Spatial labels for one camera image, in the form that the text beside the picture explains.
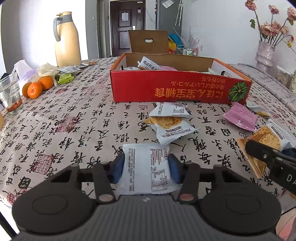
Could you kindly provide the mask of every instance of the green pumpkin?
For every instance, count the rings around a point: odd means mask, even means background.
[[[228,98],[231,102],[239,102],[245,98],[248,91],[248,85],[244,81],[237,82],[229,90]]]

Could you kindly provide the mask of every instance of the tangerine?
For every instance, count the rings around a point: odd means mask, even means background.
[[[54,85],[54,79],[52,76],[40,77],[38,82],[42,85],[43,90],[49,90]]]
[[[31,99],[37,98],[42,92],[42,85],[39,82],[34,82],[30,84],[28,88],[28,96]]]
[[[29,98],[28,96],[28,88],[29,86],[32,84],[32,82],[28,82],[28,83],[25,83],[24,86],[22,87],[22,94],[24,97],[27,97]]]

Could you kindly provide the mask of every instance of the pink object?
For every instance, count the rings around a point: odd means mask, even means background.
[[[169,66],[161,66],[160,65],[160,70],[169,70],[169,71],[177,71],[175,68],[173,67],[169,67]]]
[[[254,126],[257,121],[257,116],[237,102],[233,102],[230,110],[223,116],[225,119],[242,129],[248,131],[257,130]]]

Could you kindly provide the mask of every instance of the thermos handle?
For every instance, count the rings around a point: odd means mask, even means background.
[[[57,22],[61,21],[61,20],[62,20],[62,18],[55,18],[54,19],[54,36],[55,36],[57,42],[61,41],[61,38],[59,37],[59,35],[57,33]]]

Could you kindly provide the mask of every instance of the transparent container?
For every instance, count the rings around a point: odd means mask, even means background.
[[[16,72],[0,80],[0,100],[3,102],[8,113],[14,113],[22,106]]]

